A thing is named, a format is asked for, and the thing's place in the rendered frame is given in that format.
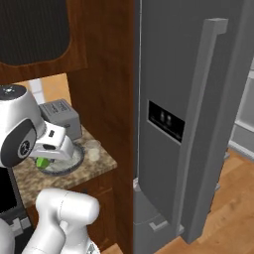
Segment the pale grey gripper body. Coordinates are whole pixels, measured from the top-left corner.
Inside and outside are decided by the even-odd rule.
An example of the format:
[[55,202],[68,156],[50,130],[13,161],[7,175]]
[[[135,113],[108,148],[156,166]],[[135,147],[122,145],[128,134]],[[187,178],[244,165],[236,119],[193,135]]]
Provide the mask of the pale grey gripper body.
[[35,158],[47,158],[55,160],[67,161],[72,158],[73,144],[68,136],[64,136],[62,140],[53,138],[40,139],[36,142],[31,156]]

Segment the grey white ice bowl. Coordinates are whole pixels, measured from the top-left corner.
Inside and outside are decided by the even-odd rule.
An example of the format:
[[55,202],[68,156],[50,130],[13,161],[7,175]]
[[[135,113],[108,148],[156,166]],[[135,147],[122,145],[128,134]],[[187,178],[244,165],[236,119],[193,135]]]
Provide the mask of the grey white ice bowl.
[[73,155],[70,160],[55,160],[50,163],[45,169],[37,168],[44,174],[50,176],[65,176],[75,171],[84,160],[84,148],[78,144],[73,144]]

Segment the clear glass of lemonade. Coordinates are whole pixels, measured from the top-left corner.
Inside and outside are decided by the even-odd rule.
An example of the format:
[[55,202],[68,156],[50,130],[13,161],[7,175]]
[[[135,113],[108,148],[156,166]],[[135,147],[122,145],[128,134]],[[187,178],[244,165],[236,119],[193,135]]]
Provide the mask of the clear glass of lemonade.
[[88,159],[91,162],[96,162],[100,158],[100,142],[97,140],[89,140],[85,143],[85,150]]

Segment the grey fridge drawer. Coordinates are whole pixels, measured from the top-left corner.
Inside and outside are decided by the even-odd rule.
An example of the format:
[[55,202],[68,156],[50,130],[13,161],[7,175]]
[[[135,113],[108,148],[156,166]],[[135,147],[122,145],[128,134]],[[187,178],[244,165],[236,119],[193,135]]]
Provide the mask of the grey fridge drawer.
[[172,226],[169,223],[158,232],[154,232],[149,223],[159,224],[166,219],[146,198],[138,178],[133,180],[133,254],[155,254],[174,240]]

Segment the grey fridge door with dispenser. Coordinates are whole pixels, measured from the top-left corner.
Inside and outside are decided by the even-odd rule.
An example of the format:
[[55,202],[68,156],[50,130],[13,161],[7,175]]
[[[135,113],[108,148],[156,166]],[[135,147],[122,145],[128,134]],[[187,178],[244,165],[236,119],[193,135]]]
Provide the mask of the grey fridge door with dispenser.
[[138,179],[171,225],[202,25],[212,18],[209,0],[142,0]]

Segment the grey fridge side door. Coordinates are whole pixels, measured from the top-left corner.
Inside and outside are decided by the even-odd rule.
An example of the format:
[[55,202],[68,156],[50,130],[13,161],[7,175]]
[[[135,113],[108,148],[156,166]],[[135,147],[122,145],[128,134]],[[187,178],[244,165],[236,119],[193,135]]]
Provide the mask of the grey fridge side door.
[[254,57],[254,0],[209,0],[228,20],[217,38],[190,157],[182,238],[202,235]]

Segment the small green item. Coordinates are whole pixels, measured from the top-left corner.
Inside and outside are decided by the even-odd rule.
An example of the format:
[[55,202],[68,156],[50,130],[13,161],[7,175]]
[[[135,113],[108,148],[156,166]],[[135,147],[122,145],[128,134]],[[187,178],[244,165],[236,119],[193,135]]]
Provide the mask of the small green item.
[[39,157],[36,160],[36,166],[40,169],[45,169],[50,163],[53,163],[54,161],[55,161],[54,159],[47,159],[47,158]]

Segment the grey toaster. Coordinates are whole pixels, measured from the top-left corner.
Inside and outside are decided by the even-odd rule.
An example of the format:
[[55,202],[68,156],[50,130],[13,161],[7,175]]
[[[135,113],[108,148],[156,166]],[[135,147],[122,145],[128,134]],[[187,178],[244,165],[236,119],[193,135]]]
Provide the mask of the grey toaster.
[[58,99],[39,105],[42,117],[55,125],[64,127],[71,140],[82,137],[78,113],[65,99]]

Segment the black appliance front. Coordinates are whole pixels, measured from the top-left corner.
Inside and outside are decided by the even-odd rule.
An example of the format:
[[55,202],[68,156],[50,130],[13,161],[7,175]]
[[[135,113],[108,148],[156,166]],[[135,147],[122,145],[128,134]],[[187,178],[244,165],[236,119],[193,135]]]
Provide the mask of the black appliance front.
[[15,254],[21,254],[34,229],[21,201],[14,174],[9,169],[0,168],[0,218],[9,225],[18,218],[23,232],[15,237]]

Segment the tall wooden cupboard side panel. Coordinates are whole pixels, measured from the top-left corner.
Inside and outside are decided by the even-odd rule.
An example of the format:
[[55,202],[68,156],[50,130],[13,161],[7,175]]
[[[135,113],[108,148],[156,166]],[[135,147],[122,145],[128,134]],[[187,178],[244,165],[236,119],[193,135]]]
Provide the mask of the tall wooden cupboard side panel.
[[87,67],[67,75],[85,129],[117,162],[116,242],[133,254],[133,57],[135,0],[82,0]]

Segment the wooden cupboard door dark panel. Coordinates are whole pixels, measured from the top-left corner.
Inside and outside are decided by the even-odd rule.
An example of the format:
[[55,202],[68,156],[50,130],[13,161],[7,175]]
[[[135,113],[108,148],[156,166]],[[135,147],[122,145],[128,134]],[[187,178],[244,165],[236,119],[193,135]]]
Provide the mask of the wooden cupboard door dark panel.
[[0,84],[87,66],[84,0],[0,0]]

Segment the white cupboard run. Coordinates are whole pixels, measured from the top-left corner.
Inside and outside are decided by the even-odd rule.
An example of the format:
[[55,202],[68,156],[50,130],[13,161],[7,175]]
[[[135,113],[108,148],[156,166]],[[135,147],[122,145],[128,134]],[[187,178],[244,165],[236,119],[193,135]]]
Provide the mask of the white cupboard run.
[[254,59],[250,66],[228,146],[254,162]]

